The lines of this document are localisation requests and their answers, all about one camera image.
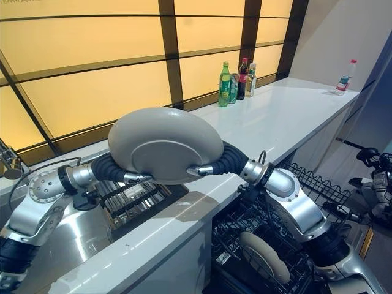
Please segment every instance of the stainless steel sink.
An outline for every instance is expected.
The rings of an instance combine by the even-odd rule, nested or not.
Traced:
[[[166,201],[153,206],[154,209],[151,211],[147,211],[113,232],[107,214],[100,205],[90,211],[77,211],[71,203],[50,239],[40,248],[32,266],[28,269],[26,279],[15,293],[47,293],[52,282],[110,245],[114,238],[118,239],[125,235],[184,195],[183,191],[186,188],[181,190],[177,186],[172,187],[174,192]],[[17,189],[17,195],[25,195],[26,190],[26,186]],[[10,216],[5,198],[7,195],[0,196],[2,200],[0,203],[3,203],[0,206],[0,227],[4,226]],[[16,198],[13,207],[23,199],[23,197]]]

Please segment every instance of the white plate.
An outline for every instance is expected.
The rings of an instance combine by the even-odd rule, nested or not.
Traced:
[[[144,108],[120,118],[108,136],[116,163],[145,173],[155,183],[182,184],[200,179],[186,168],[218,160],[222,139],[203,119],[175,108]]]
[[[275,282],[271,278],[274,277],[281,284],[290,281],[290,272],[286,264],[264,240],[251,232],[242,232],[239,236],[239,243],[243,248],[245,259],[263,278]]]

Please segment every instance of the cable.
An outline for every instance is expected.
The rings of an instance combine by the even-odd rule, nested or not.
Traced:
[[[11,190],[11,192],[10,192],[10,195],[8,196],[8,207],[10,208],[11,213],[13,212],[13,208],[12,208],[12,205],[11,205],[12,195],[13,195],[13,193],[15,192],[16,188],[19,186],[19,184],[20,184],[25,178],[27,178],[29,175],[31,175],[32,173],[36,172],[37,170],[40,170],[40,169],[45,168],[45,167],[49,167],[49,166],[51,166],[51,165],[53,165],[53,164],[60,164],[61,162],[70,161],[70,160],[78,160],[77,163],[76,163],[76,166],[79,166],[79,165],[80,165],[80,162],[81,162],[81,157],[72,157],[72,158],[68,158],[68,159],[59,160],[59,161],[56,161],[56,162],[52,162],[52,163],[50,163],[50,164],[45,164],[45,165],[43,165],[43,166],[41,166],[41,167],[39,167],[39,168],[36,168],[35,170],[31,170],[31,171],[29,171],[28,173],[25,173],[25,174],[19,179],[19,181],[17,181],[17,183],[16,183],[15,185],[13,185],[12,190]]]
[[[265,162],[265,157],[267,156],[267,153],[265,152],[265,150],[263,150],[261,153],[260,153],[260,156],[258,157],[258,162],[260,162],[262,165],[264,165],[264,162]]]

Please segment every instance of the dish rack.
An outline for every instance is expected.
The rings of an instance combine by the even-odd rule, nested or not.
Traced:
[[[124,184],[101,181],[99,204],[110,224],[108,238],[118,239],[188,193],[183,185]]]
[[[306,171],[297,164],[280,163],[277,168],[284,168],[296,175],[302,189],[323,211],[324,215],[339,228],[345,219],[338,219],[322,208],[324,202],[344,204],[350,197],[349,191],[341,191],[339,186],[334,186],[330,181],[324,181],[313,172]],[[266,192],[254,195],[250,187],[243,192],[234,202],[229,204],[213,219],[212,260],[213,268],[218,272],[249,288],[251,293],[304,293],[312,282],[312,266],[307,254],[302,250],[301,244],[294,240],[290,232],[283,226],[279,216],[265,200]],[[267,273],[270,279],[264,279],[258,271],[264,270],[261,265],[254,270],[245,261],[239,245],[239,235],[249,231],[261,237],[278,254],[279,258],[287,265],[290,272],[290,281],[281,284]]]

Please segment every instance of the white countertop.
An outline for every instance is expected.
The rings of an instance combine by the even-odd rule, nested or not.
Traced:
[[[255,90],[255,96],[227,108],[193,111],[222,139],[256,159],[278,163],[351,104],[358,92],[328,93],[330,86],[286,78]],[[232,201],[243,181],[209,176],[186,184],[187,195],[52,284],[50,293],[120,292],[140,279]]]

